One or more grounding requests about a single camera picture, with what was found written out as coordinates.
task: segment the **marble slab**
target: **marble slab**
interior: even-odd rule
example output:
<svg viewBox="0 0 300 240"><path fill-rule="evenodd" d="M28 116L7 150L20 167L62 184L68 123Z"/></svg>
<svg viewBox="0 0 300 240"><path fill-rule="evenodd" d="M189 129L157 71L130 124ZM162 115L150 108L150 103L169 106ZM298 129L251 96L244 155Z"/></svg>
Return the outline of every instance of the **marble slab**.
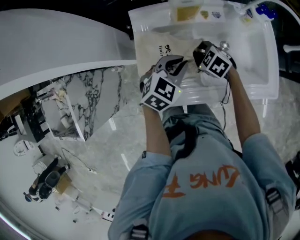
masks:
<svg viewBox="0 0 300 240"><path fill-rule="evenodd" d="M122 77L101 68L55 79L37 93L54 139L86 141L127 103Z"/></svg>

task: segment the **white cube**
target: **white cube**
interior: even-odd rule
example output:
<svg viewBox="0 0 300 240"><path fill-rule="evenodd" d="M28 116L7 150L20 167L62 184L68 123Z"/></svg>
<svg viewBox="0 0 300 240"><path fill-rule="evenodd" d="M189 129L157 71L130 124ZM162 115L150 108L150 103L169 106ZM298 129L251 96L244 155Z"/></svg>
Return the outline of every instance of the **white cube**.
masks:
<svg viewBox="0 0 300 240"><path fill-rule="evenodd" d="M181 94L181 88L160 73L153 73L144 85L141 103L157 112L172 106Z"/></svg>
<svg viewBox="0 0 300 240"><path fill-rule="evenodd" d="M213 77L224 78L232 63L217 48L211 46L199 69Z"/></svg>

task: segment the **blue shirt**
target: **blue shirt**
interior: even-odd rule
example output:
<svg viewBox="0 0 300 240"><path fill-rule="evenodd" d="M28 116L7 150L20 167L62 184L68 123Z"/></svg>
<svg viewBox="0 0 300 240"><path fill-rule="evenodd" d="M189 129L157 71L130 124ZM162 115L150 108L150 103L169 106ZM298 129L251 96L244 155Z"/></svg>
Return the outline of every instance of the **blue shirt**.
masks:
<svg viewBox="0 0 300 240"><path fill-rule="evenodd" d="M238 240L277 238L265 192L277 188L291 216L296 188L268 138L249 137L241 159L215 119L195 114L182 119L197 126L194 151L173 161L183 133L171 142L173 157L147 152L139 158L126 178L109 239L118 240L141 218L149 221L154 240L183 240L201 230Z"/></svg>

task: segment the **white pipe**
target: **white pipe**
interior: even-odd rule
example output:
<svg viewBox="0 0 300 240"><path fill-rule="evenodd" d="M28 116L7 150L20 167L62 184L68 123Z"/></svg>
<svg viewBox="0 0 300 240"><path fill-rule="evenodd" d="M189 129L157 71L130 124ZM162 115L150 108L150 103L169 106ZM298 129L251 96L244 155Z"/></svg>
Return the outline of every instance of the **white pipe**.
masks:
<svg viewBox="0 0 300 240"><path fill-rule="evenodd" d="M280 0L257 0L257 1L254 1L254 2L251 2L249 3L248 5L246 5L244 8L242 8L242 13L245 14L245 12L252 8L252 7L255 7L256 5L258 4L261 4L263 2L274 2L274 3L277 3L278 5L282 6L283 8L285 8L287 11L289 11L290 14L292 14L292 16L296 19L297 23L299 24L300 26L300 19L299 17L297 16L297 14L295 14L295 12L293 10L291 10L291 8L289 6L287 6L286 4L284 4L282 1ZM284 45L284 51L286 53L289 53L291 51L298 51L300 48L300 46L294 46L292 48L290 48L288 45Z"/></svg>

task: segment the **sink basin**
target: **sink basin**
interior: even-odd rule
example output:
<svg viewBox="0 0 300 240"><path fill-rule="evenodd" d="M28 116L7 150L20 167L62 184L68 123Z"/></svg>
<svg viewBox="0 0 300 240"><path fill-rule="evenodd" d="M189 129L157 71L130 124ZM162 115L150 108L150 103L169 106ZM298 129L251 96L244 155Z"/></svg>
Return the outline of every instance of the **sink basin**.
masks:
<svg viewBox="0 0 300 240"><path fill-rule="evenodd" d="M270 22L245 26L228 1L211 0L212 8L223 8L225 18L219 22L191 22L174 24L170 20L168 3L160 3L129 12L135 34L143 31L169 33L180 39L203 39L216 46L222 40L230 44L228 53L237 64L237 70L250 99L278 97L279 69L275 35ZM175 105L220 102L226 89L226 80L199 73L197 78L185 78L182 95Z"/></svg>

